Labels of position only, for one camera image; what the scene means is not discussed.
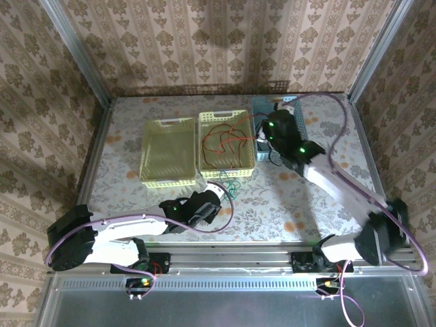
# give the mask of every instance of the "red wire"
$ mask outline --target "red wire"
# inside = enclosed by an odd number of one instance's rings
[[[342,275],[342,268],[341,268],[341,266],[336,264],[336,267],[338,268],[338,277],[336,277],[336,279],[334,281],[337,281],[339,279],[339,277]]]
[[[155,274],[154,275],[156,276],[156,274],[157,274],[157,267],[159,267],[160,273],[159,273],[158,277],[162,276],[162,267],[160,266],[160,264],[158,264],[157,262],[152,262],[151,264],[155,267]]]
[[[241,148],[241,145],[242,145],[242,147],[244,147],[244,146],[246,145],[246,143],[248,142],[248,140],[254,140],[255,138],[248,138],[247,135],[246,135],[242,130],[240,130],[240,129],[235,129],[234,127],[235,127],[236,125],[242,123],[242,122],[245,121],[246,119],[250,119],[250,118],[253,118],[253,117],[257,117],[257,116],[267,116],[267,115],[266,115],[266,114],[255,114],[255,115],[251,115],[251,116],[246,116],[246,117],[242,118],[240,121],[236,122],[236,123],[233,124],[233,125],[229,125],[229,124],[227,124],[227,123],[222,123],[222,124],[218,124],[218,125],[212,127],[211,130],[207,133],[207,135],[206,135],[206,136],[203,138],[203,140],[202,140],[202,154],[203,154],[204,162],[205,162],[207,165],[209,165],[210,167],[212,167],[212,168],[214,168],[214,169],[217,169],[213,164],[211,164],[211,163],[209,163],[209,162],[207,161],[207,158],[206,158],[206,152],[205,152],[205,151],[215,152],[217,155],[220,155],[220,154],[222,154],[222,153],[225,153],[225,147],[224,147],[224,144],[227,143],[227,142],[229,142],[229,143],[228,143],[229,148],[230,148],[231,152],[232,152],[233,154],[235,154],[234,149],[232,148],[232,145],[230,144],[230,141],[240,140],[241,142],[239,142],[239,145],[238,145],[238,162],[239,162],[239,166],[242,167],[242,161],[241,161],[241,158],[240,158],[240,148]],[[230,127],[230,129],[229,129],[228,131],[216,131],[216,132],[213,132],[213,133],[212,133],[212,131],[213,131],[214,129],[216,129],[217,127],[219,127],[219,126],[227,126],[227,127]],[[243,137],[239,137],[239,136],[237,136],[236,134],[233,133],[233,131],[239,131],[239,132],[243,135]],[[220,141],[219,149],[218,149],[218,150],[208,149],[208,148],[206,147],[206,145],[205,145],[205,142],[207,141],[207,139],[208,139],[209,137],[211,137],[212,135],[220,134],[220,133],[221,133],[221,135],[219,136],[219,141]],[[222,138],[223,138],[223,136],[226,135],[226,134],[229,136],[229,138],[226,139],[226,140],[223,140]]]
[[[261,114],[261,113],[259,113],[259,114],[253,114],[253,115],[251,115],[251,116],[246,116],[246,117],[242,118],[239,122],[233,124],[232,128],[230,128],[230,132],[233,130],[233,127],[235,127],[235,126],[238,125],[238,124],[241,124],[245,119],[254,118],[254,117],[257,117],[257,116],[267,116],[267,117],[268,117],[267,114]]]

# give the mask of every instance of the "green wire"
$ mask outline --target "green wire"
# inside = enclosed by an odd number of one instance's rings
[[[225,178],[227,179],[226,181],[223,181],[223,179],[221,178],[222,173],[225,174]],[[236,190],[240,188],[240,183],[238,181],[231,181],[229,175],[227,175],[227,172],[225,172],[224,170],[219,172],[219,182],[228,190],[232,200],[235,200],[236,199],[235,193]]]

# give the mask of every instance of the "connector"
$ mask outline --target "connector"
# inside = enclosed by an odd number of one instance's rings
[[[213,193],[217,194],[219,199],[222,199],[222,197],[224,196],[224,191],[223,189],[219,188],[218,186],[214,185],[214,184],[210,184],[207,183],[206,189],[204,189],[204,191],[212,191]]]
[[[325,285],[326,287],[335,287],[335,288],[339,288],[340,283],[337,282],[337,281],[326,281],[326,282],[324,283],[324,285]]]
[[[296,98],[296,96],[283,97],[283,102],[289,102],[289,101],[292,101],[295,98]]]

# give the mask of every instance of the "aluminum frame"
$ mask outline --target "aluminum frame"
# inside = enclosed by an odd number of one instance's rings
[[[50,17],[53,22],[55,29],[61,35],[68,50],[71,52],[71,55],[80,68],[80,71],[87,79],[95,96],[98,98],[100,104],[105,110],[110,104],[111,96],[100,78],[100,72],[89,58],[84,49],[83,42],[81,42],[76,35],[76,32],[74,31],[67,15],[63,11],[59,0],[41,0],[40,2],[42,7],[46,10],[48,17]]]
[[[375,68],[386,53],[395,33],[409,12],[414,0],[396,0],[392,9],[374,41],[365,62],[358,72],[352,87],[349,90],[351,103],[356,103],[368,84]]]
[[[214,281],[218,283],[225,280],[251,282],[251,291],[292,291],[289,289],[277,289],[270,286],[265,287],[259,281],[270,281],[273,278],[276,282],[307,282],[308,290],[313,280],[320,277],[333,277],[330,273],[293,274],[290,265],[290,253],[294,251],[310,251],[309,243],[243,243],[229,245],[225,243],[211,245],[208,243],[177,244],[177,245],[155,245],[149,247],[152,252],[169,252],[172,254],[171,267],[168,275],[159,278],[162,283],[175,282],[171,290],[179,287],[180,291],[189,291],[204,286],[193,285],[186,281],[194,281],[201,277],[203,281]],[[392,256],[406,266],[415,266],[416,261],[411,249],[402,249]],[[50,272],[44,287],[44,295],[40,305],[39,315],[35,319],[34,326],[51,326],[54,314],[60,299],[60,293],[65,287],[65,281],[89,281],[97,282],[93,287],[87,288],[87,292],[93,290],[123,290],[120,285],[125,285],[125,275],[111,275],[110,265],[88,264],[67,272]],[[433,311],[422,288],[422,282],[410,272],[397,266],[369,266],[365,261],[354,262],[354,273],[347,273],[347,278],[362,277],[398,277],[403,280],[408,300],[418,326],[434,326]],[[237,287],[226,290],[238,290]]]
[[[97,129],[97,135],[89,157],[87,170],[84,174],[83,183],[80,186],[77,196],[77,204],[88,204],[91,199],[91,193],[94,187],[95,178],[97,177],[98,165],[102,157],[104,140],[108,135],[112,114],[114,112],[116,100],[112,100],[107,110],[103,111],[102,119]]]
[[[354,102],[350,102],[352,106],[352,118],[354,121],[354,125],[356,126],[357,134],[360,139],[360,143],[362,145],[363,154],[365,159],[367,160],[369,174],[371,179],[373,180],[375,193],[386,197],[382,182],[380,180],[379,172],[377,171],[377,166],[375,165],[375,160],[373,154],[371,152],[371,147],[369,146],[367,135],[363,128],[362,120],[360,119],[359,111],[357,110],[357,106]]]

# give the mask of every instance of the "perforated metal strip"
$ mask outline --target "perforated metal strip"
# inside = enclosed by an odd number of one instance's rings
[[[68,278],[61,283],[61,290],[124,290],[125,279]],[[315,278],[289,277],[163,277],[156,281],[155,291],[308,291],[316,289]]]
[[[284,278],[181,278],[158,279],[161,291],[307,291],[315,290],[315,279]]]
[[[300,136],[302,140],[308,140],[309,137],[307,136],[307,129],[306,129],[306,124],[305,124],[305,119],[302,115],[302,111],[301,111],[301,105],[300,105],[300,101],[297,100],[295,101],[295,106],[294,106],[294,118],[295,121],[297,123],[297,128],[298,131],[300,132]]]

